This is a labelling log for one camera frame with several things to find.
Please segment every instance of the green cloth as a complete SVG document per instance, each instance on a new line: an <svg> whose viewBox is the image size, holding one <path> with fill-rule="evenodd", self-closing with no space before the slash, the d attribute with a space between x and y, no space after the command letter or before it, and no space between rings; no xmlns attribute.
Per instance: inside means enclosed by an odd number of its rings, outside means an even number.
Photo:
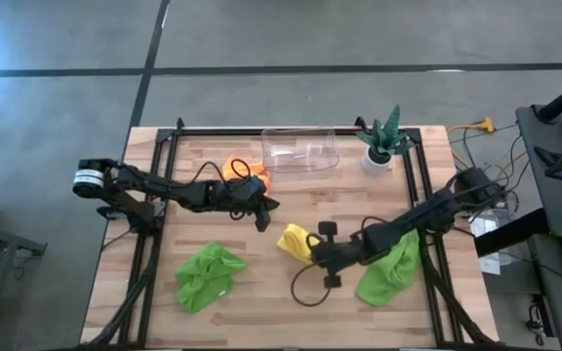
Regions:
<svg viewBox="0 0 562 351"><path fill-rule="evenodd" d="M196 313L231 291L231 275L246 267L246 262L210 242L203 250L175 271L177 303L188 313Z"/></svg>
<svg viewBox="0 0 562 351"><path fill-rule="evenodd" d="M413 230L387 256L368 266L355 294L370 305L383 306L413 284L419 262L418 230Z"/></svg>

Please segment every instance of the wooden table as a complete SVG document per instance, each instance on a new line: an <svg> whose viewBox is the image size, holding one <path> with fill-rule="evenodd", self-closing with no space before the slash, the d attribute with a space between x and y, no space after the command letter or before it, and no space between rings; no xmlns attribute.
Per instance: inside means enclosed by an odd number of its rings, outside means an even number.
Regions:
<svg viewBox="0 0 562 351"><path fill-rule="evenodd" d="M443 126L420 128L430 178L436 190L455 173L450 145ZM132 129L124 161L148 170L156 132L156 128ZM272 183L269 196L281 206L271 213L272 222L264 233L256 230L252 216L234 221L228 214L194 214L181 209L175 202L170 203L147 347L383 348L434 345L421 269L416 282L383 307L371 307L354 295L366 269L360 265L343 270L342 287L333 290L328 300L318 307L303 307L291 298L290 282L303 264L275 246L288 223L317 232L318 221L334 220L338 223L340 240L356 231L366 215L395 218L410 207L401 157L395 157L385 175L365 175L361 168L365 144L356 136L338 136L337 140L341 158L330 178ZM261 142L252 136L181 136L173 179L190 180L205 161L222 165L230 155L258 161L261 159ZM421 187L415 151L412 159L416 183ZM164 170L160 169L159 174L164 174ZM200 179L213 177L216 174L210 168ZM111 222L105 240L121 234L127 227L124 220ZM135 241L134 234L128 235L101 254L82 342L97 335L122 302ZM233 277L231 293L190 315L175 302L177 283L174 272L210 241L219 242L246 260L248 266ZM498 339L472 238L453 231L444 236L444 242L457 298L483 332ZM297 294L308 300L322 296L325 292L323 274L321 269L315 268L305 272L297 283ZM443 299L439 302L445 334L447 339L452 339L445 302ZM132 339L138 330L139 312L134 312Z"/></svg>

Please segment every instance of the clear plastic container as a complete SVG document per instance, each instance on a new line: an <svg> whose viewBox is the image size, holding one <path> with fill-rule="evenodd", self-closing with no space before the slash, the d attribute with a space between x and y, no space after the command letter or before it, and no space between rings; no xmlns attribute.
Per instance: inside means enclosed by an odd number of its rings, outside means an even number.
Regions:
<svg viewBox="0 0 562 351"><path fill-rule="evenodd" d="M340 162L336 133L330 127L263 130L261 146L271 181L326 178Z"/></svg>

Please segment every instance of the gray floor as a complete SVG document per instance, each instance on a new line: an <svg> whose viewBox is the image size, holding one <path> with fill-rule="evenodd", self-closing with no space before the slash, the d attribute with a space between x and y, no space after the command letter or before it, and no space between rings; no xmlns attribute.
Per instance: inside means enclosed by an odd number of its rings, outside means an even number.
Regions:
<svg viewBox="0 0 562 351"><path fill-rule="evenodd" d="M0 69L143 67L158 8L159 0L1 1ZM558 0L176 0L164 28L156 66L562 61ZM71 182L79 158L121 156L139 82L0 78L0 227L49 242L1 292L0 350L76 344L105 223L99 203L75 197ZM516 107L561 92L562 71L154 77L140 124L344 125L400 103L405 124L490 116L502 127ZM507 160L517 133L471 139L476 163ZM517 191L520 214L540 205L530 173ZM528 297L490 298L501 340L535 346L523 327Z"/></svg>

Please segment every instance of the orange object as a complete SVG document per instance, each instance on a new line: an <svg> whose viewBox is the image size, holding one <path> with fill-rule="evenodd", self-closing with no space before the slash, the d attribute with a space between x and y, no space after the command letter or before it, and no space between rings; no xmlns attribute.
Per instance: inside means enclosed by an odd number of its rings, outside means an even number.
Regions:
<svg viewBox="0 0 562 351"><path fill-rule="evenodd" d="M249 173L249 170L247 170L241 162L233 163L233 168L238 174L234 172L233 169L231 169L231 161L233 160L235 160L235 157L231 155L228 159L226 159L224 165L222 165L222 176L226 180L240 178ZM251 176L257 176L257 178L263 181L263 184L265 185L264 194L268 195L268 192L270 191L270 176L268 175L268 172L265 171L263 162L249 164L249 169L251 170Z"/></svg>

